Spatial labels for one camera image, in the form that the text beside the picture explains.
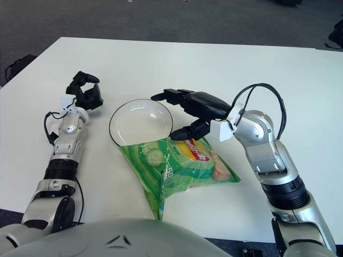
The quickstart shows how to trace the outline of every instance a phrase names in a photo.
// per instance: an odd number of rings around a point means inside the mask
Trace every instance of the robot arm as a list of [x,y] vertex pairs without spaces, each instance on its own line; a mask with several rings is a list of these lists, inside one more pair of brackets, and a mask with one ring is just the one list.
[[152,99],[180,104],[185,112],[199,118],[190,126],[174,131],[170,135],[172,139],[197,140],[209,133],[219,141],[234,136],[242,144],[269,200],[274,215],[275,242],[281,255],[316,256],[313,255],[315,251],[323,254],[320,256],[335,256],[335,243],[329,228],[286,147],[275,139],[268,115],[260,111],[244,111],[245,107],[239,103],[231,107],[204,92],[165,89]]
[[78,72],[67,88],[67,94],[61,97],[59,115],[63,120],[58,128],[59,136],[47,133],[54,150],[44,179],[38,183],[21,224],[11,224],[0,230],[0,254],[73,225],[75,204],[72,195],[76,189],[85,125],[90,119],[86,110],[103,103],[97,84],[82,92],[80,87],[86,82],[98,83],[99,80]]

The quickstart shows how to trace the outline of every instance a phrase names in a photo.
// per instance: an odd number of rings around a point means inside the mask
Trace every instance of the plate rim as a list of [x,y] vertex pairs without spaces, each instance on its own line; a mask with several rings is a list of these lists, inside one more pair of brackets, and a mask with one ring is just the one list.
[[131,101],[126,102],[126,103],[122,104],[121,106],[119,106],[118,109],[115,110],[115,112],[113,112],[113,114],[112,114],[112,116],[111,116],[111,119],[109,120],[109,124],[108,124],[108,132],[109,132],[109,135],[110,135],[112,141],[113,141],[117,146],[119,146],[119,147],[122,147],[122,146],[119,145],[119,144],[116,142],[116,140],[114,140],[114,138],[112,137],[112,134],[111,134],[111,122],[112,122],[112,119],[113,119],[114,115],[117,113],[117,111],[118,111],[121,107],[123,107],[124,105],[126,105],[126,104],[128,104],[128,103],[130,103],[130,102],[137,101],[137,100],[149,100],[149,101],[153,101],[153,102],[155,102],[155,103],[158,103],[158,104],[162,105],[162,106],[168,111],[168,113],[169,113],[169,115],[170,115],[170,118],[171,118],[171,125],[172,125],[172,126],[171,126],[171,128],[170,128],[168,137],[170,136],[171,132],[173,131],[173,126],[174,126],[173,117],[172,117],[172,114],[170,113],[170,111],[168,110],[168,108],[167,108],[164,104],[162,104],[162,103],[160,103],[160,102],[158,102],[158,101],[152,100],[152,99],[147,99],[147,98],[134,99],[134,100],[131,100]]

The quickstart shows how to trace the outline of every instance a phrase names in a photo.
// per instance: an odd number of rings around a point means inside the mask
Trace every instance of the red logo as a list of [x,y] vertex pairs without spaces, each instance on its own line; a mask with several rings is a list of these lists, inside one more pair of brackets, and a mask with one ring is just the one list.
[[185,140],[184,142],[197,161],[208,162],[210,160],[210,158],[200,152],[200,150],[196,147],[193,139]]

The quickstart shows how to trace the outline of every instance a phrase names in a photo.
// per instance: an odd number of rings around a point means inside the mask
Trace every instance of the silver arm casing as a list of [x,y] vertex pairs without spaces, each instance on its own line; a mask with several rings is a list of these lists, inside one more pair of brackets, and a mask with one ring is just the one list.
[[[275,139],[273,123],[265,113],[246,111],[235,131],[235,137],[243,145],[247,159],[265,192],[265,188],[272,188],[275,191],[285,185],[292,187],[292,183],[300,179],[286,147]],[[313,196],[307,193],[309,200],[300,208],[280,208],[275,206],[266,192],[282,241],[285,247],[289,248],[299,240],[309,240],[327,247],[336,254],[329,228]]]
[[[55,142],[49,166],[53,160],[68,160],[75,162],[75,166],[80,162],[83,140],[86,136],[85,122],[89,118],[85,117],[85,110],[74,109],[75,112],[68,113],[58,128],[59,137]],[[38,183],[23,215],[22,224],[11,224],[0,229],[0,254],[52,232],[63,230],[63,222],[72,222],[74,217],[74,202],[70,196],[73,195],[75,188],[76,183],[73,179],[58,176],[54,178],[46,174]]]

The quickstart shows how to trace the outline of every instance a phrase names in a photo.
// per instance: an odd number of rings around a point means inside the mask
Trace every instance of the green plastic bag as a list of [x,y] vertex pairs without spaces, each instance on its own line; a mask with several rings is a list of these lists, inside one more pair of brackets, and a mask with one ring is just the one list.
[[140,179],[157,220],[163,217],[165,198],[173,193],[194,186],[240,181],[205,138],[198,141],[165,138],[121,146],[120,150]]

